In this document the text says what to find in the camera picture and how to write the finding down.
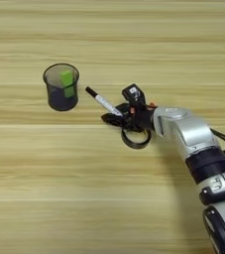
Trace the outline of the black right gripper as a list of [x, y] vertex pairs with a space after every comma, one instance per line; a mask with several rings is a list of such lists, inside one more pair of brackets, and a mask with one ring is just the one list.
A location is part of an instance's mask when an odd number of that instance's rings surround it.
[[124, 118], [112, 113], [106, 113], [101, 116], [101, 119], [106, 124], [124, 127], [127, 130], [136, 132], [144, 130], [152, 131], [155, 129], [153, 120], [154, 107], [148, 106], [145, 103], [130, 105], [124, 102], [117, 105], [116, 108], [123, 114]]

